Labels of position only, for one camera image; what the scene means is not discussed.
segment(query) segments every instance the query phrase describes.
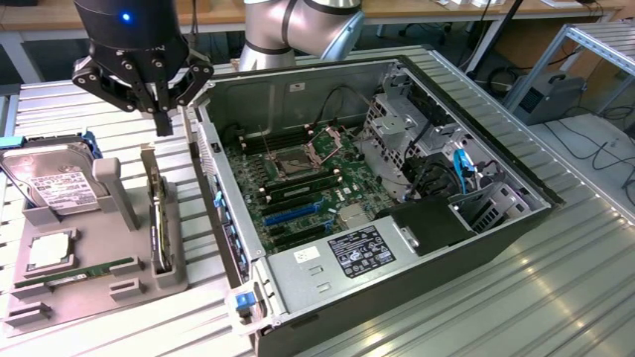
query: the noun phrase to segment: blue latch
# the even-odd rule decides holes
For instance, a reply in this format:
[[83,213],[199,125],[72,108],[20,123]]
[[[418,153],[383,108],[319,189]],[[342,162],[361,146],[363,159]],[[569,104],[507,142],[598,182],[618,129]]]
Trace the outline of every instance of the blue latch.
[[24,142],[24,136],[6,136],[0,138],[0,149],[19,149]]
[[467,187],[466,187],[466,178],[463,177],[463,170],[471,171],[471,172],[477,171],[475,166],[473,165],[467,157],[466,150],[457,149],[455,150],[455,171],[461,181],[461,190],[463,192],[463,195],[466,195]]
[[221,207],[222,203],[223,203],[223,191],[219,191],[215,197],[215,207],[217,208]]
[[245,310],[257,304],[257,295],[253,292],[237,295],[237,310]]

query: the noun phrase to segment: metal table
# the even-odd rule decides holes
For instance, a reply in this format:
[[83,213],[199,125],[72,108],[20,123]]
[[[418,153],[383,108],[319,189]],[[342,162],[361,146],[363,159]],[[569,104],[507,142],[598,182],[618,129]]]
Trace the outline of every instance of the metal table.
[[[567,206],[493,263],[302,356],[546,356],[551,352],[562,356],[585,352],[629,355],[635,350],[635,230],[629,224],[630,216],[621,217],[622,208],[614,200],[595,189],[593,182],[435,51],[394,48],[357,52],[350,58],[394,54],[410,56],[546,180]],[[318,61],[309,57],[299,63]],[[219,73],[230,70],[229,66],[218,68]],[[0,339],[0,353],[251,356],[250,341],[233,335],[227,320],[227,281],[192,181],[182,126],[176,125],[175,136],[156,138],[151,120],[139,113],[118,112],[70,82],[23,86],[20,97],[12,97],[11,103],[18,109],[18,134],[64,133],[90,126],[106,156],[122,159],[127,187],[146,180],[138,145],[158,141],[163,150],[163,154],[158,152],[162,172],[179,184],[192,287],[146,305]],[[6,291],[22,229],[15,209],[22,198],[12,187],[7,188],[3,201],[0,286]]]
[[[506,108],[514,112],[521,101],[527,95],[534,80],[547,68],[549,61],[561,50],[566,39],[571,39],[587,50],[595,52],[605,60],[617,65],[629,75],[615,92],[609,96],[598,112],[602,112],[619,94],[626,90],[635,76],[635,21],[610,22],[597,24],[565,25],[555,35],[551,45],[543,53],[537,65],[523,82],[514,87],[506,97]],[[582,52],[570,58],[563,64],[565,71],[571,67],[573,62]]]

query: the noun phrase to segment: warning label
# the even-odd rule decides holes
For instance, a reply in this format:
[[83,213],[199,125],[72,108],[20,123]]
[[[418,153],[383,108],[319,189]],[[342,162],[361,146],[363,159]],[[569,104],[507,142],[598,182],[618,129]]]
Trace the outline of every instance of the warning label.
[[375,270],[397,260],[374,225],[329,241],[349,277]]
[[74,208],[98,202],[83,173],[63,173],[30,178],[47,205],[55,209]]

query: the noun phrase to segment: white sticker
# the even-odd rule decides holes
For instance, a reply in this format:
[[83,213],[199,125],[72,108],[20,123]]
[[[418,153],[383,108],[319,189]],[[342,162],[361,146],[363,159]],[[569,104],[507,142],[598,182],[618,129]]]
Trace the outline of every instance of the white sticker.
[[302,251],[297,251],[294,255],[297,256],[298,264],[305,263],[310,261],[311,259],[315,259],[319,257],[318,247],[315,246],[309,247],[307,249],[303,249]]
[[294,83],[293,85],[289,86],[289,91],[294,93],[295,91],[303,91],[305,90],[305,83]]
[[62,173],[30,178],[47,205],[54,209],[75,208],[98,202],[83,173]]

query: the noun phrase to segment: black cable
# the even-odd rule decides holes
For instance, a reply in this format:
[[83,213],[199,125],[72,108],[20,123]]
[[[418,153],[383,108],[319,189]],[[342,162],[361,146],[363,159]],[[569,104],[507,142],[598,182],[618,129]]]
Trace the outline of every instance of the black cable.
[[406,147],[406,150],[405,150],[405,158],[406,158],[406,155],[409,154],[409,151],[415,147],[417,143],[418,143],[419,140],[423,138],[423,136],[425,136],[426,132],[429,131],[431,125],[433,125],[433,122],[429,120],[429,122],[427,122],[426,125],[425,125],[425,128],[421,130],[421,132],[419,132],[419,134],[417,135],[415,139],[410,142],[409,147]]
[[192,28],[190,30],[190,34],[199,34],[199,16],[196,14],[196,0],[192,0]]
[[602,12],[601,12],[601,17],[603,17],[603,16],[605,16],[605,7],[603,7],[602,4],[598,2],[598,0],[595,0],[594,3],[598,5],[599,10],[602,11]]
[[459,176],[457,175],[457,172],[450,167],[447,167],[446,165],[438,162],[433,162],[430,165],[434,167],[439,167],[443,171],[446,171],[450,174],[450,177],[453,181],[455,182],[457,187],[461,189],[461,180],[459,180]]
[[[554,134],[555,138],[558,139],[558,141],[563,144],[565,146],[565,149],[567,149],[567,151],[574,155],[574,157],[577,157],[578,159],[581,160],[585,160],[590,157],[594,157],[593,161],[591,161],[591,167],[594,168],[594,170],[605,170],[607,169],[609,167],[613,167],[614,165],[617,164],[629,164],[634,170],[631,171],[630,175],[629,175],[629,178],[626,179],[625,181],[625,184],[622,185],[622,189],[625,190],[626,192],[626,198],[629,199],[631,205],[635,206],[635,200],[633,199],[631,195],[630,195],[630,192],[629,192],[629,187],[633,183],[635,183],[635,180],[633,180],[633,177],[635,175],[635,164],[629,162],[629,160],[634,160],[635,159],[635,156],[634,157],[630,157],[630,158],[619,158],[611,151],[609,151],[606,149],[606,145],[609,144],[609,142],[606,142],[603,145],[598,144],[598,142],[595,142],[594,139],[591,139],[587,135],[585,135],[582,132],[577,132],[571,127],[569,127],[569,125],[566,123],[563,123],[561,120],[557,120],[561,125],[563,125],[563,127],[570,130],[571,132],[574,132],[577,135],[582,136],[583,138],[586,138],[591,143],[595,144],[595,146],[598,147],[598,150],[589,156],[578,156],[573,151],[571,151],[571,148],[566,145],[566,143],[563,142],[563,140],[561,139],[561,137],[557,135],[557,133],[554,132],[554,130],[550,128],[550,126],[547,125],[547,123],[543,123],[543,125],[547,127],[549,131]],[[606,152],[609,153],[614,158],[618,159],[618,161],[615,161],[614,163],[611,164],[607,164],[602,167],[598,167],[595,161],[598,159],[598,156],[599,156],[599,153],[601,152]]]
[[[478,47],[481,46],[482,44],[482,41],[483,41],[483,37],[486,35],[486,29],[487,29],[487,26],[486,24],[483,23],[483,19],[486,18],[486,14],[487,14],[487,10],[490,9],[490,4],[491,4],[491,0],[487,0],[487,5],[486,5],[486,9],[483,10],[483,13],[481,15],[481,19],[478,21],[478,23],[483,26],[483,29],[482,29],[482,33],[481,33],[481,37],[478,38],[478,44],[477,44],[477,47],[475,47],[475,51],[478,50]],[[463,61],[463,55],[466,54],[466,50],[467,50],[469,46],[467,46],[467,43],[466,43],[466,47],[463,48],[463,51],[461,52],[461,57],[459,57],[459,61],[457,62],[457,68],[461,69],[465,65],[465,63],[462,63]]]
[[[555,65],[557,63],[561,63],[561,62],[569,60],[569,58],[571,56],[574,56],[577,53],[578,53],[578,51],[571,52],[567,56],[565,56],[563,58],[550,62],[547,65]],[[494,95],[497,95],[499,97],[505,97],[506,94],[507,94],[507,91],[499,91],[498,89],[494,88],[494,82],[501,82],[501,80],[495,80],[495,78],[499,74],[503,74],[503,73],[509,74],[510,77],[511,77],[510,82],[511,82],[511,84],[514,84],[518,80],[518,77],[519,77],[519,74],[515,71],[526,71],[526,70],[530,70],[530,69],[534,69],[534,67],[514,67],[514,66],[497,67],[490,72],[490,75],[487,76],[486,85],[487,85],[487,90],[490,91],[490,93],[493,93]]]
[[543,123],[545,127],[547,127],[547,130],[553,133],[554,137],[558,139],[559,143],[563,144],[565,146],[565,149],[567,149],[569,153],[575,157],[578,158],[579,160],[586,160],[589,159],[591,156],[594,156],[598,152],[595,151],[593,154],[590,154],[589,156],[579,156],[575,154],[575,152],[571,150],[571,148],[569,147],[569,145],[566,145],[563,139],[561,139],[561,137],[557,135],[557,132],[554,132],[553,128],[547,125],[547,123]]
[[[327,104],[329,104],[329,100],[331,99],[331,96],[334,95],[334,93],[337,93],[337,91],[341,91],[342,89],[349,89],[350,91],[353,91],[358,95],[358,97],[362,99],[362,101],[370,107],[370,101],[366,99],[365,95],[358,91],[358,89],[353,88],[347,84],[341,84],[339,86],[334,87],[334,89],[329,92],[327,98],[325,99],[325,102],[322,104],[322,108],[319,109],[318,117],[314,120],[313,128],[317,128],[318,123],[322,121],[322,118],[323,118],[323,115],[325,115],[325,109],[327,108]],[[338,111],[335,112],[334,125],[338,123],[338,114],[339,114],[339,111],[342,110],[342,107],[343,107],[343,100],[345,99],[342,98],[341,106],[338,108]]]

